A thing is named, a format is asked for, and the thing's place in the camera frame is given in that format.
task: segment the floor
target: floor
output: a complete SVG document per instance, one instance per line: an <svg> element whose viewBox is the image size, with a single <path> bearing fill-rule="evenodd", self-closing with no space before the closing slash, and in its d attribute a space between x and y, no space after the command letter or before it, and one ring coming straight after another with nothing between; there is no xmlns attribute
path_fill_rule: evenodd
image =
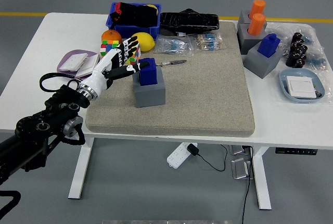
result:
<svg viewBox="0 0 333 224"><path fill-rule="evenodd" d="M241 9L249 8L253 2L0 0L0 93L45 13L107 14L115 1L159 3L163 12L192 8L230 19L238 17ZM271 18L293 18L314 27L333 65L332 0L266 0L265 14ZM9 134L0 135L2 140L8 137ZM2 223L97 224L103 220L231 220L234 224L241 223L247 182L234 180L230 167L230 161L238 156L228 154L224 172L212 170L197 156L174 170L168 166L166 158L177 146L178 143L172 142L97 139L82 197L69 200L67 196L80 149L59 145L49 156L45 168L29 173L18 171L1 186L2 190L18 190L22 194L19 205ZM198 147L206 160L223 167L225 151L222 147L213 144ZM270 148L264 155L272 210L258 209L252 182L244 223L332 223L333 175L328 167L333 163L332 151L319 150L316 156L277 155L274 151ZM0 199L0 206L6 203L7 199Z"/></svg>

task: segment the white robotic hand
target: white robotic hand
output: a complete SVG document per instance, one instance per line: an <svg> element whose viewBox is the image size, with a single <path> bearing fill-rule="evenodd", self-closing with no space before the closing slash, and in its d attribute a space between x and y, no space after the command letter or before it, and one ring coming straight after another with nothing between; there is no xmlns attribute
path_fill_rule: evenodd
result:
<svg viewBox="0 0 333 224"><path fill-rule="evenodd" d="M94 68L92 75L84 79L78 86L78 92L87 97L90 101L96 100L102 91L108 89L112 85L105 75L111 69L122 67L129 56L136 51L137 37L125 40L116 48L111 49Z"/></svg>

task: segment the yellow floor line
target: yellow floor line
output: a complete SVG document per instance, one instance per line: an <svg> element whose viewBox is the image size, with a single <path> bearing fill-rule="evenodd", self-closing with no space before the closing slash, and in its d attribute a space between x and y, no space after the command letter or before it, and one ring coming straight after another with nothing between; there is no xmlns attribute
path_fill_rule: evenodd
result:
<svg viewBox="0 0 333 224"><path fill-rule="evenodd" d="M0 12L0 16L11 17L44 17L47 13L35 12ZM239 17L220 16L220 20L238 20ZM267 21L278 22L319 22L319 23L333 23L333 19L324 18L280 18L280 17L267 17Z"/></svg>
<svg viewBox="0 0 333 224"><path fill-rule="evenodd" d="M219 17L220 20L238 20L239 17ZM324 18L280 18L280 17L267 17L267 21L275 22L320 22L320 23L333 23L333 19Z"/></svg>
<svg viewBox="0 0 333 224"><path fill-rule="evenodd" d="M0 12L0 16L10 17L45 17L48 13L35 13L35 12Z"/></svg>

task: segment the orange peg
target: orange peg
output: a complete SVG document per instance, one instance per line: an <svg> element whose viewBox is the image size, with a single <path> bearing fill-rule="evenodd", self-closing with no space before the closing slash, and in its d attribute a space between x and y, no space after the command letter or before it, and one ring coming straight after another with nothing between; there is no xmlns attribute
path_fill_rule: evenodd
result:
<svg viewBox="0 0 333 224"><path fill-rule="evenodd" d="M265 21L266 17L263 14L254 14L248 29L248 33L250 35L260 35L262 27L264 27Z"/></svg>
<svg viewBox="0 0 333 224"><path fill-rule="evenodd" d="M263 14L265 5L265 0L254 0L249 14L249 18L252 20L254 14Z"/></svg>

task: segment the light blue plate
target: light blue plate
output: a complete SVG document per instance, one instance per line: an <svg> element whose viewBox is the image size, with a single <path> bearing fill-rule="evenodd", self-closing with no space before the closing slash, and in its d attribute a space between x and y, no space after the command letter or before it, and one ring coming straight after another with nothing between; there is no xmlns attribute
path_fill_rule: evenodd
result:
<svg viewBox="0 0 333 224"><path fill-rule="evenodd" d="M288 92L288 85L287 85L287 76L294 76L294 77L310 77L312 78L312 83L316 91L322 94L321 97L316 99L302 99L302 98L295 98L291 96ZM301 68L292 68L292 69L285 69L280 73L280 85L282 88L283 93L294 102L298 103L312 103L320 100L325 95L325 89L320 81L319 77L308 69L301 69Z"/></svg>

